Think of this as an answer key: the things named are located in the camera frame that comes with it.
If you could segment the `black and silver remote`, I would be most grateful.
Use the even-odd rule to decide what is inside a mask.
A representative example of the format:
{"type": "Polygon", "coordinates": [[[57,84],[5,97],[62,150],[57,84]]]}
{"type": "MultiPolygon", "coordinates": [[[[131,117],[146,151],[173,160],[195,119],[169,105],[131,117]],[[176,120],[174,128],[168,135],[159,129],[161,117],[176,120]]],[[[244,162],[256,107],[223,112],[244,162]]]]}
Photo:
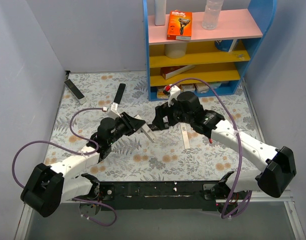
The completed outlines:
{"type": "Polygon", "coordinates": [[[70,80],[67,79],[64,84],[66,85],[66,87],[70,90],[70,92],[73,94],[73,96],[77,99],[77,101],[83,105],[84,103],[86,103],[86,97],[84,96],[84,94],[76,87],[76,85],[70,80]]]}

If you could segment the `red and white flat box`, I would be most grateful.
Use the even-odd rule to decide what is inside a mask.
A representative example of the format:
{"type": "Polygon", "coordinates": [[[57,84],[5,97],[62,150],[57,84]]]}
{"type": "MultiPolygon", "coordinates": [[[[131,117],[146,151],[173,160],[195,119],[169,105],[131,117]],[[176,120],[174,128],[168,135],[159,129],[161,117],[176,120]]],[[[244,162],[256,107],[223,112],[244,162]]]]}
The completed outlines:
{"type": "Polygon", "coordinates": [[[160,74],[165,79],[168,80],[172,77],[175,77],[179,74],[187,72],[194,69],[195,65],[179,65],[179,66],[167,66],[160,68],[160,74]]]}

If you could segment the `blue shelf unit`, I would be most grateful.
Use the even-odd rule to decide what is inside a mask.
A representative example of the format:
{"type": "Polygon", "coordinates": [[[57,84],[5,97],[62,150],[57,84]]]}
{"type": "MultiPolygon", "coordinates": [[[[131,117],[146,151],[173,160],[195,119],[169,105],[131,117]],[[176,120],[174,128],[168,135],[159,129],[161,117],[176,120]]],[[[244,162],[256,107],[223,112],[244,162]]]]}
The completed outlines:
{"type": "Polygon", "coordinates": [[[214,30],[202,28],[203,12],[192,14],[192,36],[187,43],[185,56],[168,58],[165,45],[178,44],[167,40],[167,25],[156,26],[154,16],[148,14],[147,1],[142,2],[146,53],[146,78],[148,99],[157,101],[157,87],[184,80],[184,84],[196,84],[198,79],[209,83],[222,82],[215,90],[220,95],[232,95],[248,71],[277,10],[275,0],[252,0],[245,9],[223,10],[214,30]],[[231,52],[215,47],[217,40],[239,42],[231,52]],[[169,79],[161,76],[163,67],[195,65],[195,68],[169,79]]]}

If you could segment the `floral table mat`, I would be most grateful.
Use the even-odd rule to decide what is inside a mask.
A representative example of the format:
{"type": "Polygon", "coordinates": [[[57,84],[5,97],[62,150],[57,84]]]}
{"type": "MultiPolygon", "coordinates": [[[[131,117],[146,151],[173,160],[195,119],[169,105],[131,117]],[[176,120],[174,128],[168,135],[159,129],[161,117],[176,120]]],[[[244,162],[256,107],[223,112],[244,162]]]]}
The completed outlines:
{"type": "MultiPolygon", "coordinates": [[[[70,150],[86,144],[105,114],[121,83],[126,85],[119,112],[139,115],[151,123],[159,101],[148,100],[148,84],[143,71],[110,73],[71,73],[69,79],[86,97],[79,104],[71,92],[63,93],[44,162],[66,159],[70,150]]],[[[209,140],[187,127],[190,144],[185,149],[180,125],[155,133],[151,142],[143,133],[124,136],[112,146],[109,156],[87,172],[101,181],[190,181],[218,180],[238,168],[239,155],[223,144],[209,140]]]]}

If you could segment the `orange snack box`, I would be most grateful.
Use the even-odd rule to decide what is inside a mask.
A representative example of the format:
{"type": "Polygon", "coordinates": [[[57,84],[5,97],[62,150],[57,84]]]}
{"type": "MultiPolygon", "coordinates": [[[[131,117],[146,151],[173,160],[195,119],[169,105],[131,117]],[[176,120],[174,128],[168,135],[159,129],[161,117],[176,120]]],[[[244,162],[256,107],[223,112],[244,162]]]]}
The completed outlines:
{"type": "Polygon", "coordinates": [[[157,99],[168,99],[168,95],[164,93],[165,87],[164,86],[158,86],[156,93],[157,99]]]}

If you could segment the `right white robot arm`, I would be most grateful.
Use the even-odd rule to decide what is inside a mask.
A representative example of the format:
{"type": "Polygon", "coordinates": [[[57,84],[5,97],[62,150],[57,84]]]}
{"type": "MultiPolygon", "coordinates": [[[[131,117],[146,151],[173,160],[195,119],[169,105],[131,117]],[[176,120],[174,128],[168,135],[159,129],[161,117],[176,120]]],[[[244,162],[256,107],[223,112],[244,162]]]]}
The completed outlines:
{"type": "Polygon", "coordinates": [[[169,126],[189,124],[195,132],[242,153],[256,166],[255,171],[234,172],[219,182],[220,195],[225,199],[240,191],[257,190],[279,198],[297,174],[294,153],[290,148],[283,146],[278,149],[235,130],[221,114],[204,109],[193,92],[173,93],[168,102],[157,106],[153,125],[164,130],[164,118],[167,118],[169,126]]]}

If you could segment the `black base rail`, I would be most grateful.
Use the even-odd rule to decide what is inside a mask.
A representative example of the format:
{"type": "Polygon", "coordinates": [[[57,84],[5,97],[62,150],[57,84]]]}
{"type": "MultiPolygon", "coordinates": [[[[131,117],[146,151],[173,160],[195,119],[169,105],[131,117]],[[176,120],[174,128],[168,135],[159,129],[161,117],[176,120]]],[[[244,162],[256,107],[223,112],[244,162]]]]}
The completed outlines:
{"type": "Polygon", "coordinates": [[[234,193],[223,181],[106,181],[99,183],[89,196],[77,196],[78,201],[102,203],[115,210],[202,210],[225,214],[247,203],[247,191],[234,193]]]}

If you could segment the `orange razor box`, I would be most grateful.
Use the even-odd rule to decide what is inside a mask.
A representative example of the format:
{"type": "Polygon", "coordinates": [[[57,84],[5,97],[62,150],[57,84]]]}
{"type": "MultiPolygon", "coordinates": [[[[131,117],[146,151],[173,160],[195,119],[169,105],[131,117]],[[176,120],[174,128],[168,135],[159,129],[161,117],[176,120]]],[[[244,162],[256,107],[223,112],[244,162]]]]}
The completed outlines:
{"type": "Polygon", "coordinates": [[[190,41],[192,37],[193,13],[173,10],[169,14],[166,39],[190,41]]]}

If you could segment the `white remote battery cover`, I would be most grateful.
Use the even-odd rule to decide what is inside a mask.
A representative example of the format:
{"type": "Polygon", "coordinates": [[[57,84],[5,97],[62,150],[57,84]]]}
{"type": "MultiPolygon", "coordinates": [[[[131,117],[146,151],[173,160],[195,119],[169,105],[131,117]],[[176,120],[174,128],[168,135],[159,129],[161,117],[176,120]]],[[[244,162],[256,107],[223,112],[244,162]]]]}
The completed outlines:
{"type": "Polygon", "coordinates": [[[181,129],[184,149],[188,150],[191,147],[190,147],[189,136],[188,136],[186,124],[185,123],[180,123],[180,129],[181,129]]]}

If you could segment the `white cylinder container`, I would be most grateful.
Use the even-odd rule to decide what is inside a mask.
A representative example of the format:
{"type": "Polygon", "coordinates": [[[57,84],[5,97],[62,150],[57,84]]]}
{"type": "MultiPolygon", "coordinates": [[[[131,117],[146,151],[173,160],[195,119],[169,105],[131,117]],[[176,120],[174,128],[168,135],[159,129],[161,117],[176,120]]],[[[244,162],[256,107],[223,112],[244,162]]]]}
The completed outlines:
{"type": "Polygon", "coordinates": [[[164,46],[164,54],[170,59],[179,59],[186,55],[187,43],[173,43],[164,46]]]}

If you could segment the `slim black remote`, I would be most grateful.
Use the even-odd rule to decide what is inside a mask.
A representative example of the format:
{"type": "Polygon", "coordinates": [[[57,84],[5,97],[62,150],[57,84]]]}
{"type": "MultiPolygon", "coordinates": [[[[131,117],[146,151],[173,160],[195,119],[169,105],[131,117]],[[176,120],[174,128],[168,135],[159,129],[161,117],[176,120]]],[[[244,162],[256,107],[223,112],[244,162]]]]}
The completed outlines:
{"type": "Polygon", "coordinates": [[[113,100],[114,103],[116,103],[118,105],[121,103],[125,88],[126,88],[125,83],[120,83],[119,84],[117,92],[116,92],[114,100],[113,100]]]}

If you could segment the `white orange small box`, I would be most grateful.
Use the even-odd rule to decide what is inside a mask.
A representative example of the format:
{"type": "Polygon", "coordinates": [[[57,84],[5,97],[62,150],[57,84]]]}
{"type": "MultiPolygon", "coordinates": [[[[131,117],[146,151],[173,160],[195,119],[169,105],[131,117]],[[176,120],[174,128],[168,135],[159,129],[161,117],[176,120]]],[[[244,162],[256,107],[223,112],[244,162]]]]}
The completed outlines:
{"type": "Polygon", "coordinates": [[[194,85],[195,85],[196,92],[199,94],[205,94],[210,90],[210,88],[206,84],[201,83],[201,82],[195,83],[194,85]]]}

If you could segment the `white tall bottle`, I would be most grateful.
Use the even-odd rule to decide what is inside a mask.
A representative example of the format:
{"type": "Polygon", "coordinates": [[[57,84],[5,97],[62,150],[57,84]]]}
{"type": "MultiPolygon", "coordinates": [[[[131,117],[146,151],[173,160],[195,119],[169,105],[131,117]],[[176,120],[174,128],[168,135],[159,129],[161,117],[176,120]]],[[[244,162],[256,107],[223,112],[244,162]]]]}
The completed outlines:
{"type": "Polygon", "coordinates": [[[154,0],[154,23],[156,26],[165,25],[166,6],[166,0],[154,0]]]}

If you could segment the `clear plastic bottle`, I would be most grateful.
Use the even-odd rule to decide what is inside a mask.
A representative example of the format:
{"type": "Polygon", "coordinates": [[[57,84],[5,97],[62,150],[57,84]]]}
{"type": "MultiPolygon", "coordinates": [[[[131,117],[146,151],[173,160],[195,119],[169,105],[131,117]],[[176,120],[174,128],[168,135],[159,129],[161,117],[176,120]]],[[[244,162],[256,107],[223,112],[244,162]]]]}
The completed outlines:
{"type": "Polygon", "coordinates": [[[219,22],[219,15],[224,0],[207,0],[202,20],[202,27],[205,30],[214,30],[219,22]]]}

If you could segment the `white remote control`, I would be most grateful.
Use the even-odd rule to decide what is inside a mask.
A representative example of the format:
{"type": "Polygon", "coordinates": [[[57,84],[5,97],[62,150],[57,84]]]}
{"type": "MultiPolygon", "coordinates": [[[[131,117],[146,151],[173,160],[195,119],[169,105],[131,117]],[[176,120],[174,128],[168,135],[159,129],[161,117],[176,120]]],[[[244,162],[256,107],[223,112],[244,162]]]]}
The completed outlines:
{"type": "Polygon", "coordinates": [[[152,143],[155,143],[157,137],[146,123],[137,132],[143,133],[152,143]]]}

